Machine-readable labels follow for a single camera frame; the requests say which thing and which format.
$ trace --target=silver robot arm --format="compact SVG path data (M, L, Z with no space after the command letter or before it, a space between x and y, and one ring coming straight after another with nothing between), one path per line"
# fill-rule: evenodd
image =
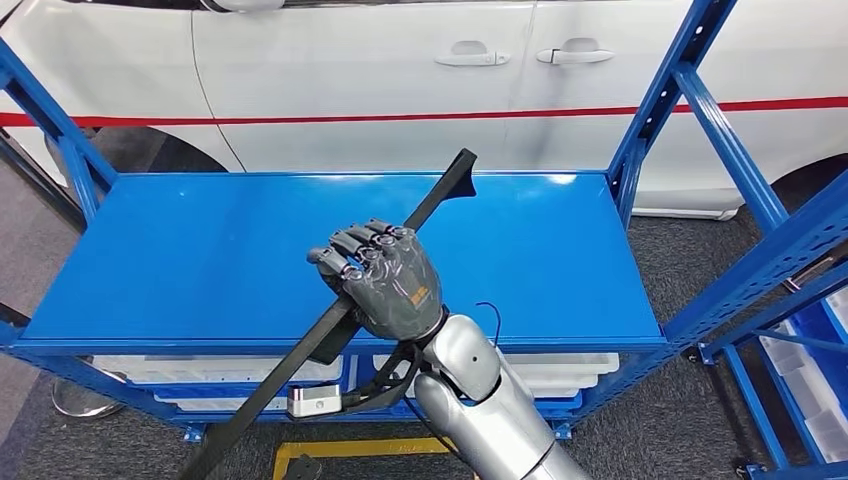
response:
M420 346L431 368L415 379L416 400L483 480L589 478L480 327L445 315L439 277L413 230L371 220L336 232L308 260L357 302L365 329Z
M415 379L415 399L481 478L589 479L556 443L530 390L473 320L450 315L424 348L424 359L433 371Z

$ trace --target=blue metal shelf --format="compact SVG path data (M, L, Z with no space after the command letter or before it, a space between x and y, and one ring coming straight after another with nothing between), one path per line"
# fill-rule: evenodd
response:
M304 252L354 219L400 222L436 178L121 176L17 344L44 354L286 352L333 300ZM603 175L474 182L477 197L446 202L421 231L452 310L494 336L494 316L474 305L497 305L505 352L665 343ZM393 346L363 330L348 351Z
M498 306L504 351L632 352L567 408L567 400L539 404L567 417L566 428L848 238L848 172L789 216L698 76L734 3L692 2L606 171L477 174L479 196L447 202L421 232L452 309L491 335L495 319L474 303ZM304 253L340 225L403 218L435 181L429 173L119 175L2 40L0 86L61 149L89 225L31 324L0 322L0 348L176 425L229 415L179 411L74 355L284 353L330 300ZM681 96L765 235L659 329L626 229L642 162ZM705 361L730 352L749 385L735 346L846 284L844 265L811 281L704 345ZM349 351L389 348L363 333ZM758 411L756 394L748 397ZM388 418L407 419L399 408ZM803 474L845 471L812 467Z

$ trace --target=metal base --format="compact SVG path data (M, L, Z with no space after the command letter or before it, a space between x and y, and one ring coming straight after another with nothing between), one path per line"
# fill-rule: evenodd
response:
M103 418L124 406L62 378L53 381L53 406L62 415L74 418Z

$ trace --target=wire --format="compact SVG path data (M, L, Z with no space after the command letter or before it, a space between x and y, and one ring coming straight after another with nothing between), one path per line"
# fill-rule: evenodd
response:
M459 459L459 461L464 463L468 468L474 470L474 468L471 467L471 464L468 463L468 460L466 460L465 457L463 457L462 454L457 451L457 449L453 448L453 446L449 444L445 440L445 438L441 434L439 434L439 432L437 432L435 428L433 428L432 425L430 425L430 422L426 418L424 418L424 415L421 415L421 412L419 412L418 409L415 408L415 405L412 404L412 402L409 400L409 397L404 395L403 402L406 403L406 406L409 407L410 410L412 410L412 413L414 413L418 420L421 421L421 423L424 424L425 427L427 427L427 430L430 431L430 434L436 437L436 440L438 440L439 443L441 443L447 451L452 453L454 457Z
M498 307L496 307L495 304L491 303L491 302L477 302L474 305L476 305L478 307L480 305L486 305L488 307L492 307L492 310L495 311L495 316L498 317L498 327L495 330L495 346L497 347L498 346L498 338L500 338L500 336L501 336L501 312L498 310Z

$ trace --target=white container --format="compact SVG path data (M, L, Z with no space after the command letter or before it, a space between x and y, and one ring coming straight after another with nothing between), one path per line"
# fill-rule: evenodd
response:
M158 395L153 395L153 398L163 403L171 403L186 412L234 412L247 401L247 397L239 398L160 398ZM286 397L275 397L265 407L264 411L284 412L286 411Z
M617 353L538 353L504 355L515 373L524 380L536 398L571 398L581 388L598 384L598 375L618 370ZM374 367L380 369L388 355L375 355ZM409 363L404 361L395 372L406 375ZM415 392L410 387L409 397Z
M792 325L786 321L775 330L795 335ZM825 461L848 460L848 419L815 359L797 343L768 337L760 337L760 343L792 392Z
M848 331L848 287L827 297L827 303L842 324L842 328Z
M338 369L337 370L338 370L339 374L335 378L322 379L322 381L333 381L333 382L338 381L338 382L341 383L341 382L343 382L343 379L344 379L344 380L346 380L346 385L342 384L342 391L349 391L349 390L353 390L354 388L356 388L356 372L357 372L357 365L358 365L358 356L357 355L351 355L350 356L350 361L348 362L347 370L344 373L342 372L342 368L344 367L344 365L343 365L343 361L342 361L341 357L337 358L336 361L333 362L332 365L336 365L337 363L338 363ZM317 364L317 365L320 366L320 367L326 368L326 366L324 366L324 365L321 365L321 364ZM314 377L313 378L305 377L305 375L307 373L313 373L313 372L312 371L304 371L303 369L298 370L298 374L295 375L294 377L292 377L292 380L295 380L295 379L297 379L299 381L318 380ZM213 391L216 392L215 396L209 396L209 397L203 397L203 398L197 398L197 397L174 398L173 397L173 391L174 391L173 389L171 389L172 395L168 395L168 396L163 398L162 396L158 395L156 393L156 391L157 390L158 391L166 390L166 389L168 389L168 387L167 386L162 387L161 385L164 385L164 384L159 383L158 386L154 389L153 398L156 399L159 402L177 405L179 408L181 408L182 410L184 410L186 412L234 412L234 411L238 410L239 407L241 407L241 405L245 401L247 401L247 397L243 397L243 396L236 396L236 397L217 396L217 395L220 395L221 392L226 392L227 386L226 386L226 383L224 383L224 382L221 382L220 386L216 386L215 389L213 389ZM204 386L204 387L198 387L198 388L208 391L209 387ZM286 406L287 406L286 400L287 399L284 395L274 397L274 399L271 400L270 403L268 403L268 406L265 407L265 411L284 412L286 410Z
M261 382L283 357L204 355L98 355L92 364L120 373L135 384ZM334 381L342 376L342 357L330 365L307 361L296 381Z

